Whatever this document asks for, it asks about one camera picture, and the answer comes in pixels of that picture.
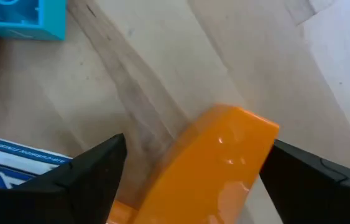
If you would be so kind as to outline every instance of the wooden table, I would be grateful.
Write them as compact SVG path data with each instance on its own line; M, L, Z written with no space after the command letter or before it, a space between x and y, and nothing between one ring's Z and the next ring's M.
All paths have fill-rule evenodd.
M282 1L69 0L65 42L0 40L0 137L76 156L124 132L118 198L214 103L350 167L350 125ZM243 223L280 223L258 179Z

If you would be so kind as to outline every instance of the blue plastic container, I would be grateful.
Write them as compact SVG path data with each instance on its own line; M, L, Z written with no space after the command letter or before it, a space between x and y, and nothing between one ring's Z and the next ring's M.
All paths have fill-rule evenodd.
M64 40L66 0L0 0L0 36Z

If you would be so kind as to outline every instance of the orange toy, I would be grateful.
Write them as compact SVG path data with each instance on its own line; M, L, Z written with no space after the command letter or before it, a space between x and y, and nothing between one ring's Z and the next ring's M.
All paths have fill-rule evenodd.
M278 131L241 108L215 106L181 135L139 211L115 202L108 223L235 223Z

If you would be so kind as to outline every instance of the wooden surface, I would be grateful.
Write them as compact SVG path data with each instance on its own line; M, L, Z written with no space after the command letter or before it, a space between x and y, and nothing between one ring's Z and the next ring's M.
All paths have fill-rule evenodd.
M283 1L70 0L68 12L65 42L0 40L1 138L76 156L124 132L118 198L135 207L156 162L214 103L350 167L349 121ZM260 180L241 221L280 223Z
M350 122L350 0L337 0L298 26Z
M330 7L335 0L284 0L285 8L296 25Z

